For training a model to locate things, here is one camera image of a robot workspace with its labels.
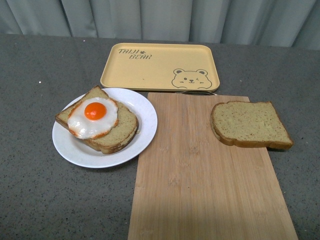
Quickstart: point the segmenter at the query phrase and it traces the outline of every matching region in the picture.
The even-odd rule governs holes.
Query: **white plate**
[[[103,90],[111,98],[124,103],[137,116],[138,132],[124,149],[113,154],[102,154],[85,145],[55,122],[52,129],[52,140],[56,150],[66,160],[81,167],[98,169],[125,163],[140,154],[150,144],[157,131],[157,113],[147,98],[125,88],[104,88]],[[82,97],[83,95],[79,96],[65,108]]]

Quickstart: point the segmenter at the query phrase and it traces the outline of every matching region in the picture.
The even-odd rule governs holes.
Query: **egg white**
[[[90,120],[85,116],[85,109],[87,105],[96,102],[106,107],[106,114],[98,120]],[[118,124],[117,103],[102,97],[87,99],[73,110],[67,124],[69,131],[79,139],[94,139],[104,136]]]

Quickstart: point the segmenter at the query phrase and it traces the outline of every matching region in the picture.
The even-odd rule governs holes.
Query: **bread crust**
[[[57,113],[55,115],[55,120],[58,124],[60,124],[61,126],[63,126],[65,129],[69,130],[68,127],[68,119],[67,119],[67,115],[69,114],[69,112],[71,112],[71,110],[79,103],[83,102],[86,98],[91,98],[88,97],[90,94],[97,92],[99,93],[99,95],[102,95],[100,97],[104,97],[106,99],[110,98],[109,95],[103,91],[100,86],[95,86],[93,87],[89,92],[87,92],[81,99],[79,99],[77,102],[73,103],[72,105],[70,105],[69,107],[67,107],[66,109],[64,109],[63,111]],[[119,152],[120,150],[122,150],[123,148],[125,148],[135,137],[137,130],[139,128],[139,121],[137,116],[130,111],[130,109],[125,106],[122,102],[119,102],[113,98],[110,98],[112,100],[114,100],[117,104],[118,104],[118,111],[119,109],[121,109],[122,112],[125,112],[126,114],[130,114],[131,117],[135,119],[135,124],[134,127],[132,129],[129,129],[127,132],[125,132],[125,136],[123,136],[121,138],[120,141],[115,142],[114,144],[102,144],[99,143],[99,139],[103,138],[104,136],[97,138],[97,139],[80,139],[84,144],[86,144],[87,146],[89,146],[90,148],[102,152],[103,154],[113,154],[116,152]],[[121,126],[116,126],[114,128],[111,129],[111,131],[117,131],[116,128],[121,128]]]
[[[236,138],[230,138],[230,137],[224,136],[224,134],[217,128],[217,126],[215,124],[216,119],[215,119],[214,113],[215,113],[215,110],[216,110],[216,108],[218,106],[223,105],[223,104],[234,103],[234,102],[246,103],[246,102],[243,102],[243,101],[220,102],[220,103],[217,103],[212,108],[212,111],[211,111],[211,114],[210,114],[210,125],[211,125],[211,128],[212,128],[212,131],[213,131],[214,135],[217,137],[217,139],[220,142],[222,142],[223,144],[228,145],[228,146],[237,146],[237,147],[241,147],[241,148],[264,148],[264,147],[266,147],[266,148],[272,148],[272,149],[288,150],[293,146],[294,142],[291,139],[291,137],[289,136],[287,130],[285,130],[285,131],[286,131],[286,135],[287,135],[287,137],[289,139],[289,142],[281,142],[281,141],[277,141],[277,140],[272,140],[272,141],[271,140],[269,140],[269,141],[238,140]],[[268,103],[268,104],[271,104],[272,107],[274,108],[272,102],[270,102],[270,101],[268,101],[268,102],[257,102],[257,103]],[[275,113],[276,113],[276,115],[278,117],[278,121],[282,124],[282,127],[284,129],[286,129],[285,126],[283,125],[283,123],[281,122],[277,111],[275,111]]]

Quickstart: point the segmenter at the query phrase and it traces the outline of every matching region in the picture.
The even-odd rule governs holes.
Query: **fried egg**
[[[79,139],[97,139],[118,124],[118,105],[112,99],[94,97],[76,106],[68,116],[69,132]]]

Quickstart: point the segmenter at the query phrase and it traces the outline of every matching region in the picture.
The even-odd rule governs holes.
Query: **yellow tray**
[[[219,77],[210,48],[192,44],[118,43],[105,64],[106,88],[215,91]]]

